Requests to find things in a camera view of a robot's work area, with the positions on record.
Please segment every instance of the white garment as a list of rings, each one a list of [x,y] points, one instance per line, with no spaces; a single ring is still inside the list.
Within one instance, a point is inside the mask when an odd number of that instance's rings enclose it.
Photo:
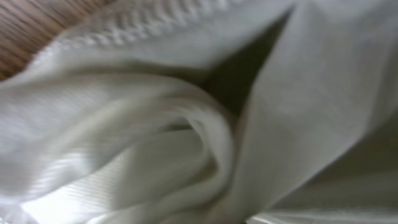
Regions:
[[[397,60],[395,0],[117,1],[0,85],[0,215],[398,223]]]

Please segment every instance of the wood grain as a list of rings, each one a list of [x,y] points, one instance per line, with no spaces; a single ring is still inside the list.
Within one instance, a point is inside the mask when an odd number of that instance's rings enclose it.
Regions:
[[[0,79],[20,72],[65,28],[114,0],[0,0]]]

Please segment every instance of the cloth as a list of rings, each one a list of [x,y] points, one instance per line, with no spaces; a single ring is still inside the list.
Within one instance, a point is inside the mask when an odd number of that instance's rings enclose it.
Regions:
[[[398,223],[397,59],[395,0],[116,1],[0,84],[0,214]]]

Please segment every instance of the white fabric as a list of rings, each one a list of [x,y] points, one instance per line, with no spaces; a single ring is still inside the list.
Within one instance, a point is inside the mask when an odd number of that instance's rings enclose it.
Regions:
[[[0,85],[2,219],[398,223],[398,1],[128,3]]]

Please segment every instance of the brown wooden table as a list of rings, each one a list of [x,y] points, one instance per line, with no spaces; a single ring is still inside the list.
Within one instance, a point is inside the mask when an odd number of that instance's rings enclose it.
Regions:
[[[0,0],[0,79],[20,72],[66,27],[114,0]]]

